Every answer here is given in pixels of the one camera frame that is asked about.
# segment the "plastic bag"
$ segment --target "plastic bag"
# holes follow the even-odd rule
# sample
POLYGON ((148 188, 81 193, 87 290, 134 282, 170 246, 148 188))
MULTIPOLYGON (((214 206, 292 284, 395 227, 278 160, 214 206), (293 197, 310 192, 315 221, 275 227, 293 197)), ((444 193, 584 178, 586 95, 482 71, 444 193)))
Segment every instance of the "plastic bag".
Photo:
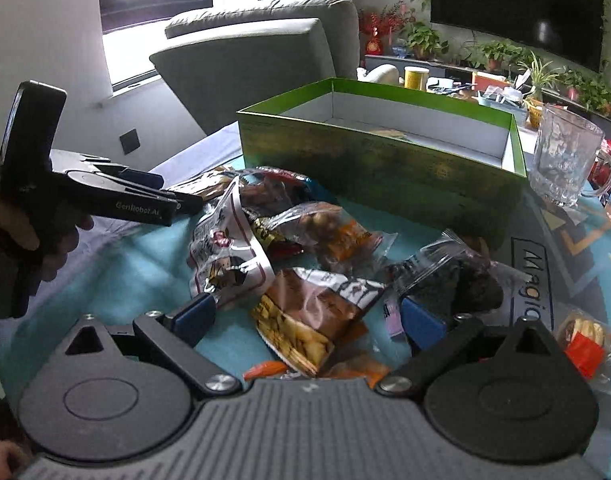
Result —
POLYGON ((559 325, 556 339, 587 380, 591 380, 599 367, 611 359, 611 327, 579 308, 559 325))
POLYGON ((413 296, 416 303, 451 316, 488 312, 503 303, 503 286, 525 283, 530 275, 490 260, 446 230, 404 262, 385 267, 396 298, 413 296))
POLYGON ((370 232, 341 206, 327 202, 297 205, 263 226, 312 251, 323 270, 346 276, 373 275, 397 236, 370 232))
POLYGON ((310 377, 381 297, 382 283, 301 267, 281 270, 252 310, 256 329, 287 365, 310 377))
POLYGON ((218 308, 250 294, 260 296, 272 283, 268 257, 240 206, 238 177, 212 213, 194 228, 188 264, 195 269, 190 280, 192 296, 210 292, 218 308))
POLYGON ((321 377, 329 379, 353 379, 364 377, 370 388, 377 386, 377 383, 390 373, 390 368, 378 362, 367 352, 333 365, 325 371, 321 377))
POLYGON ((314 200, 336 202, 336 198, 315 180, 300 173, 269 166, 250 170, 234 170, 219 166, 170 189, 200 195, 208 202, 220 197, 237 176, 243 212, 270 260, 295 256, 302 253, 303 248, 294 241, 286 240, 278 232, 268 229, 263 224, 267 217, 282 213, 303 202, 314 200))

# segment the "green cardboard box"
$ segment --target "green cardboard box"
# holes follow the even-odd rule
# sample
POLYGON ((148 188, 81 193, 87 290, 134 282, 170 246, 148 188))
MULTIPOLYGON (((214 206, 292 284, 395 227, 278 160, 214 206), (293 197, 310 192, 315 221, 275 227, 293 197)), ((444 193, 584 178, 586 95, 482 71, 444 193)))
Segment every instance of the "green cardboard box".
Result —
POLYGON ((331 78, 238 112, 246 165, 498 246, 526 181, 513 115, 446 96, 331 78))

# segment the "red decoration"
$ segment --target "red decoration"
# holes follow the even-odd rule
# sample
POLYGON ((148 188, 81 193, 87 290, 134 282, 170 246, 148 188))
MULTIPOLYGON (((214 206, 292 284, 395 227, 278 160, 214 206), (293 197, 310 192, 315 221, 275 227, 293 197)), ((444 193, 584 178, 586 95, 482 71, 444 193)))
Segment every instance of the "red decoration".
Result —
POLYGON ((383 54, 383 43, 380 38, 395 34, 408 23, 415 21, 413 10, 408 10, 403 1, 390 7, 383 7, 380 13, 359 10, 359 30, 372 37, 365 45, 365 53, 377 56, 383 54))

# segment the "television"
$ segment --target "television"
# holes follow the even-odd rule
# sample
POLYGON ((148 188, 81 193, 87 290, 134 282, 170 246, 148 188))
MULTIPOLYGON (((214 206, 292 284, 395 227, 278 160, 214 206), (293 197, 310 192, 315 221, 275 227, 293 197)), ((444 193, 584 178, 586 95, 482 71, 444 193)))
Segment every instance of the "television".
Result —
POLYGON ((603 0, 431 0, 431 21, 501 36, 598 71, 603 0))

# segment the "sofa cushion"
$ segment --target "sofa cushion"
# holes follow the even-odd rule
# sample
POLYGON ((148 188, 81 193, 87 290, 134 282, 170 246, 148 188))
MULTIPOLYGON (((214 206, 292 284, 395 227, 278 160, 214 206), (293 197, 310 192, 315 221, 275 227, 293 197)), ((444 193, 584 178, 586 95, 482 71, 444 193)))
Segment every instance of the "sofa cushion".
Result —
POLYGON ((172 18, 165 34, 168 38, 176 38, 234 23, 288 18, 319 18, 328 38, 336 75, 357 78, 361 46, 359 19, 352 0, 261 0, 244 9, 192 10, 172 18))

